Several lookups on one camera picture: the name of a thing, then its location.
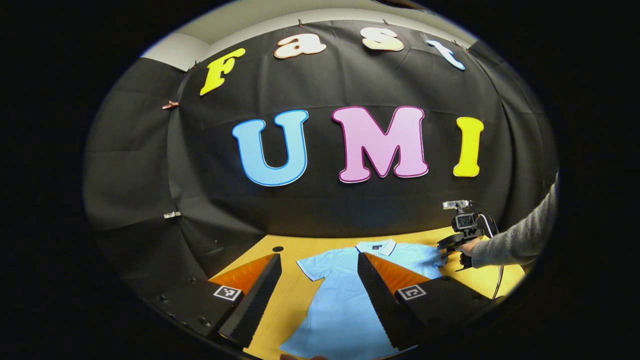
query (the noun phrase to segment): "gray sweater sleeve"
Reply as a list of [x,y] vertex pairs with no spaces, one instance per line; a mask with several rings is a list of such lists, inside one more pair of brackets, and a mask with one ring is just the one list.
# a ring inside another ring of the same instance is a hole
[[474,268],[487,265],[530,265],[542,252],[553,228],[557,213],[557,182],[531,214],[496,234],[488,241],[480,241],[472,252]]

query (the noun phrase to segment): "white wall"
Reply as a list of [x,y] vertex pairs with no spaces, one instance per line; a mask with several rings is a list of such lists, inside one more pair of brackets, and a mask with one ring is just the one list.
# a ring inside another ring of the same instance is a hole
[[300,19],[303,24],[305,22],[327,20],[369,20],[379,22],[381,26],[385,25],[382,21],[382,19],[385,19],[389,24],[392,25],[404,26],[406,28],[423,31],[425,33],[430,33],[448,40],[455,40],[458,44],[464,47],[469,47],[473,44],[473,42],[475,42],[475,39],[470,35],[454,36],[444,30],[391,13],[379,12],[375,10],[332,8],[291,13],[242,29],[237,33],[229,35],[212,44],[208,48],[206,53],[202,56],[202,58],[199,59],[199,61],[216,54],[218,51],[222,51],[228,47],[231,47],[240,41],[267,33],[269,31],[285,28],[287,26],[298,25],[298,19]]
[[203,55],[210,47],[210,44],[195,37],[172,33],[150,47],[141,57],[161,61],[187,71],[195,61],[204,59]]

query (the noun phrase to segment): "letter u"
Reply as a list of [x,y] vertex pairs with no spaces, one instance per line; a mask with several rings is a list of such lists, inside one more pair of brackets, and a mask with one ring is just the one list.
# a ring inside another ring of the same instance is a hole
[[278,114],[273,122],[284,130],[287,163],[279,168],[264,160],[260,134],[266,123],[261,119],[236,125],[231,133],[238,140],[244,173],[262,186],[282,186],[298,180],[307,169],[307,148],[302,123],[309,117],[305,110],[291,110]]

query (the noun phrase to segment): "shirt sleeve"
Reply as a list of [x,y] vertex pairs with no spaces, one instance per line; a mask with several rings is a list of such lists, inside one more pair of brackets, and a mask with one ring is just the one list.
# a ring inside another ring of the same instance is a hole
[[298,260],[296,263],[311,281],[320,280],[326,277],[333,268],[337,251],[340,250],[323,252],[311,258]]
[[504,233],[480,241],[472,252],[474,268],[487,265],[527,265],[542,252],[553,228],[557,213],[557,182],[531,214]]

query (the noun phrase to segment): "pink letter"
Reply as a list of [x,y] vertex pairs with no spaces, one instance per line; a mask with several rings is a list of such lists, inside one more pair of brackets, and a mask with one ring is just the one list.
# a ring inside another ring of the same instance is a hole
[[394,112],[385,134],[371,114],[361,106],[335,110],[333,119],[342,124],[346,167],[340,172],[345,183],[359,183],[371,177],[364,167],[363,150],[380,177],[391,168],[396,151],[400,150],[394,173],[399,177],[423,176],[429,171],[422,153],[422,126],[424,111],[413,106],[400,106]]

